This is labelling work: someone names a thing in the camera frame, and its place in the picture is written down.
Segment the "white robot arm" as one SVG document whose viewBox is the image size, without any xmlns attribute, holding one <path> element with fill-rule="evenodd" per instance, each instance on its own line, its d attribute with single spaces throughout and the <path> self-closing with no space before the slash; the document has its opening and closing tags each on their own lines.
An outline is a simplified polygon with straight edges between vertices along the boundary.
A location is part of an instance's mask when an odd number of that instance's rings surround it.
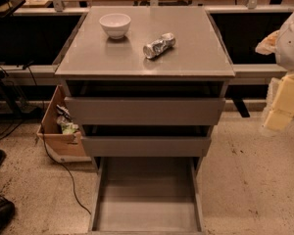
<svg viewBox="0 0 294 235">
<path fill-rule="evenodd" d="M 283 78 L 271 80 L 263 111 L 261 131 L 273 136 L 294 118 L 294 12 L 279 30 L 264 38 L 255 51 L 262 55 L 274 54 L 276 63 L 287 70 Z"/>
</svg>

